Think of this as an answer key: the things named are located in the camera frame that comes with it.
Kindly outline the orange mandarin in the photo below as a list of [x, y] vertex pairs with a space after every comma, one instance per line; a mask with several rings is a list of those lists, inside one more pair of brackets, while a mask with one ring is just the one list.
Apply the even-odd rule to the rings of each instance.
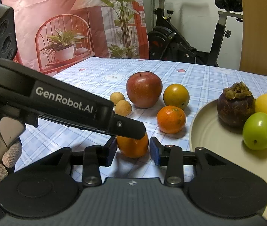
[[120, 152], [128, 158], [143, 157], [148, 151], [149, 139], [147, 133], [142, 139], [117, 136], [116, 140]]
[[156, 120], [160, 131], [166, 134], [176, 134], [184, 128], [186, 115], [181, 108], [165, 106], [157, 113]]

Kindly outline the red apple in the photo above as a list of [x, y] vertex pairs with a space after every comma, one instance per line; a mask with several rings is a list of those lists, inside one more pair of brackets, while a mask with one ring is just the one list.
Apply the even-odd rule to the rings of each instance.
[[163, 89], [162, 80], [150, 71], [134, 73], [126, 82], [129, 100], [139, 108], [153, 107]]

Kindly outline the dark purple mangosteen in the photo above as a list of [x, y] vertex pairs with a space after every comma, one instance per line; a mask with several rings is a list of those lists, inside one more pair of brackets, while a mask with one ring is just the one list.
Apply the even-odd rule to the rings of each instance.
[[255, 99], [243, 82], [223, 89], [217, 100], [219, 118], [232, 128], [242, 128], [246, 120], [255, 113]]

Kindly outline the green apple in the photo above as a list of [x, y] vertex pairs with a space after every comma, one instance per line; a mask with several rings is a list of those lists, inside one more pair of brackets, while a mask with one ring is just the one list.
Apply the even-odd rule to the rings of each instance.
[[244, 144], [251, 150], [267, 148], [267, 114], [257, 112], [251, 115], [243, 127]]

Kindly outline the small brown longan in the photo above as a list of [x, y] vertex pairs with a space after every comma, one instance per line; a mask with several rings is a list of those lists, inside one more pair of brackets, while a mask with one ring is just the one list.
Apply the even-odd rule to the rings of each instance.
[[122, 100], [125, 100], [125, 97], [121, 92], [113, 92], [110, 95], [110, 101], [112, 101], [114, 105], [116, 105], [119, 101], [122, 101]]
[[120, 100], [115, 105], [115, 113], [121, 116], [126, 117], [132, 112], [131, 104], [126, 100]]

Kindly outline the beige plate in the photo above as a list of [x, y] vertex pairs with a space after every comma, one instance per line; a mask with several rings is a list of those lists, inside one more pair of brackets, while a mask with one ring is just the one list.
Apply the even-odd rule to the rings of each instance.
[[[247, 148], [242, 130], [231, 128], [219, 119], [216, 99], [195, 114], [189, 130], [189, 145], [190, 150], [205, 147], [267, 182], [267, 148], [261, 151]], [[263, 216], [267, 219], [267, 207]]]

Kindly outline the blue plaid tablecloth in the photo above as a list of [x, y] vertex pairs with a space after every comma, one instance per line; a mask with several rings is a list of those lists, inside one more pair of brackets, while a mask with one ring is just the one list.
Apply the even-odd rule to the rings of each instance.
[[[142, 71], [155, 73], [162, 80], [164, 87], [181, 84], [187, 88], [190, 101], [185, 109], [186, 125], [181, 132], [174, 135], [159, 130], [156, 115], [164, 106], [162, 99], [149, 109], [133, 107], [130, 118], [143, 122], [149, 137], [154, 136], [162, 144], [175, 144], [184, 150], [189, 149], [189, 127], [194, 115], [207, 102], [217, 99], [224, 88], [236, 82], [244, 82], [256, 97], [267, 93], [267, 76], [219, 67], [156, 60], [92, 57], [56, 74], [55, 77], [100, 97], [109, 98], [114, 92], [126, 94], [128, 78]], [[22, 169], [62, 147], [68, 146], [74, 151], [82, 151], [87, 146], [103, 145], [107, 140], [107, 135], [40, 119], [38, 127], [28, 125], [21, 135], [23, 151], [16, 163], [16, 169]]]

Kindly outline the yellow-green orange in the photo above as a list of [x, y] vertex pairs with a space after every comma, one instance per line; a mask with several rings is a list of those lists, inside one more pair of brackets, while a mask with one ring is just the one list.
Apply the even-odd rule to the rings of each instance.
[[163, 101], [166, 106], [175, 106], [184, 110], [189, 100], [190, 94], [181, 84], [171, 84], [164, 90]]

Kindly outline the printed pink backdrop cloth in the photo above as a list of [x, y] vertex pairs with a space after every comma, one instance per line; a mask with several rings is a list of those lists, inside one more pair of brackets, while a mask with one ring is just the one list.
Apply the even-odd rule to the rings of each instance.
[[14, 58], [54, 75], [92, 56], [147, 59], [143, 0], [2, 0], [14, 9]]

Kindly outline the black exercise bike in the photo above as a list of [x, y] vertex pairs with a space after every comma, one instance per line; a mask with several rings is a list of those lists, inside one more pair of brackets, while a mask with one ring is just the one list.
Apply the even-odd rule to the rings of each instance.
[[[165, 0], [165, 10], [168, 9], [174, 11], [171, 23], [188, 43], [197, 50], [209, 52], [220, 11], [215, 0]], [[224, 38], [217, 63], [223, 68], [239, 69], [243, 23], [229, 17], [226, 29], [231, 36]]]

